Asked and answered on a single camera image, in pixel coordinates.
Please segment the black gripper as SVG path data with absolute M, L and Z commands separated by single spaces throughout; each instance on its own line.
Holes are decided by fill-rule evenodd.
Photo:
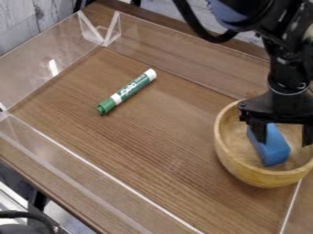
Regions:
M 311 85 L 291 95 L 269 89 L 264 94 L 242 100 L 237 104 L 240 121 L 249 123 L 257 141 L 266 143 L 266 124 L 301 124 L 303 146 L 313 144 L 313 93 Z

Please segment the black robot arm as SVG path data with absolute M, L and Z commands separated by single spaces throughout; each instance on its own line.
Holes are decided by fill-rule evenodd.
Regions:
M 257 140 L 266 125 L 300 124 L 303 145 L 313 144 L 313 0 L 208 0 L 220 23 L 253 31 L 270 58 L 268 91 L 238 103 L 240 121 Z

